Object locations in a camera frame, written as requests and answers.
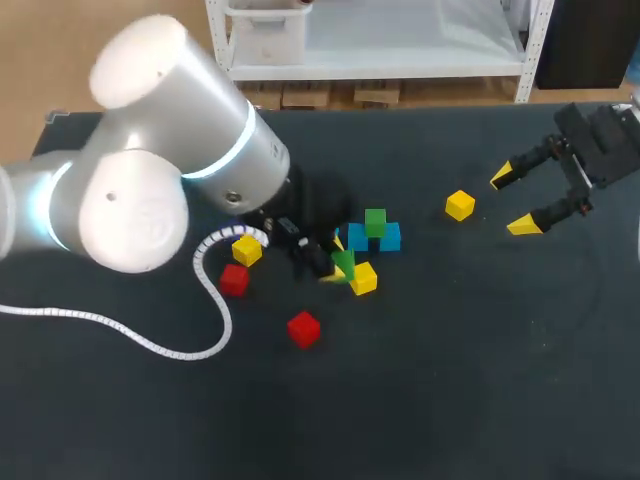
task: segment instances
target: wooden floor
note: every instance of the wooden floor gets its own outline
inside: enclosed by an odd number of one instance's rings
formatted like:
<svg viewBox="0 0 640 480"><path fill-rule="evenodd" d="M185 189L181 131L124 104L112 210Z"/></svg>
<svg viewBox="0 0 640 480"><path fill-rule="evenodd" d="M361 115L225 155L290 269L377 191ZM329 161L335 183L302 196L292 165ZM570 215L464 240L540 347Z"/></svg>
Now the wooden floor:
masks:
<svg viewBox="0 0 640 480"><path fill-rule="evenodd" d="M0 0L0 163L28 158L54 109L94 110L87 76L96 54L118 30L152 13L171 14L207 49L204 0ZM512 102L513 79L443 79L402 85L397 107ZM332 84L329 108L358 108L354 84ZM619 90L534 91L532 102L626 101Z"/></svg>

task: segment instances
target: cube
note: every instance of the cube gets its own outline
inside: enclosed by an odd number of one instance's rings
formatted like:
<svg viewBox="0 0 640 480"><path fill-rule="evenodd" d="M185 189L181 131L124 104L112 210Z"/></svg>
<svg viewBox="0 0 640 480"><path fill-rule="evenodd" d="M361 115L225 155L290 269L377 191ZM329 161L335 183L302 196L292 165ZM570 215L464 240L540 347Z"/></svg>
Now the cube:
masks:
<svg viewBox="0 0 640 480"><path fill-rule="evenodd" d="M331 254L331 260L336 264L342 272L344 273L345 279L349 282L354 280L355 277L355 266L356 266L356 257L353 253L353 250L345 250L345 251L337 251Z"/></svg>
<svg viewBox="0 0 640 480"><path fill-rule="evenodd" d="M369 238L384 237L387 211L384 208L368 208L364 211L364 229Z"/></svg>
<svg viewBox="0 0 640 480"><path fill-rule="evenodd" d="M231 246L233 258L245 267L250 267L262 257L262 245L251 235L243 235Z"/></svg>
<svg viewBox="0 0 640 480"><path fill-rule="evenodd" d="M369 250L369 239L365 234L364 225L350 223L347 227L347 248L354 252L366 252Z"/></svg>
<svg viewBox="0 0 640 480"><path fill-rule="evenodd" d="M473 207L476 204L475 198L462 190L458 190L456 193L447 198L447 206L445 212L461 222L469 215L473 213Z"/></svg>
<svg viewBox="0 0 640 480"><path fill-rule="evenodd" d="M356 265L355 277L349 284L356 295L364 295L378 288L378 276L369 262Z"/></svg>
<svg viewBox="0 0 640 480"><path fill-rule="evenodd" d="M220 277L220 292L231 297L241 297L249 285L249 270L240 265L227 265Z"/></svg>
<svg viewBox="0 0 640 480"><path fill-rule="evenodd" d="M305 350L320 338L320 322L308 312L301 312L287 323L291 339Z"/></svg>
<svg viewBox="0 0 640 480"><path fill-rule="evenodd" d="M384 237L380 239L381 252L399 252L402 244L400 235L400 224L387 223L384 229Z"/></svg>

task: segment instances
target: shelf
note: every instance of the shelf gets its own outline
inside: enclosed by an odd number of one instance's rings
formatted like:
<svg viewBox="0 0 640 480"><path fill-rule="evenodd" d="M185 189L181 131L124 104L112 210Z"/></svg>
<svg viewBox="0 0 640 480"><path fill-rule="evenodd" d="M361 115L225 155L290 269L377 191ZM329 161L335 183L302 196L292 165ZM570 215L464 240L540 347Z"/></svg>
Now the shelf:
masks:
<svg viewBox="0 0 640 480"><path fill-rule="evenodd" d="M524 53L499 0L322 0L305 63L232 62L233 80L519 76Z"/></svg>

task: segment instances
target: green block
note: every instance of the green block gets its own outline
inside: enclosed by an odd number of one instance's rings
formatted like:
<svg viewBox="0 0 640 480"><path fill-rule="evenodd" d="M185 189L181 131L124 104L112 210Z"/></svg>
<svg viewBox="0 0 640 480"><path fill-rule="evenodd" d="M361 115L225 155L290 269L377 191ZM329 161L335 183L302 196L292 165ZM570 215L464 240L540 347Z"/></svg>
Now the green block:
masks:
<svg viewBox="0 0 640 480"><path fill-rule="evenodd" d="M356 256L353 250L333 252L331 260L344 272L344 282L351 282L356 278Z"/></svg>
<svg viewBox="0 0 640 480"><path fill-rule="evenodd" d="M367 208L364 211L364 232L368 238L384 237L387 211L384 208Z"/></svg>

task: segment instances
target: black table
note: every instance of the black table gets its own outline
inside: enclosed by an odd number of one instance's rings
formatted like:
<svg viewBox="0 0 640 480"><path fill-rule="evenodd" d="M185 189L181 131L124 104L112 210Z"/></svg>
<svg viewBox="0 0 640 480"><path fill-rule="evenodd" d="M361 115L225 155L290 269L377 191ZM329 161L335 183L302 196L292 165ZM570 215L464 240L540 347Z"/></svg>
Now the black table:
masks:
<svg viewBox="0 0 640 480"><path fill-rule="evenodd" d="M560 169L489 186L554 131L557 108L265 114L295 161L339 170L362 209L400 222L404 251L372 260L378 290L296 284L272 252L248 297L230 301L230 344L191 364L89 322L2 316L0 478L635 478L640 175L599 192L587 219L531 237L505 226L564 194ZM57 117L38 152L80 147L97 119ZM477 199L463 223L443 213L458 189ZM163 269L14 257L0 264L0 301L91 310L173 349L208 347L220 315L190 257L225 218L190 201L191 234ZM208 258L213 276L229 250ZM306 352L286 334L301 310L323 329Z"/></svg>

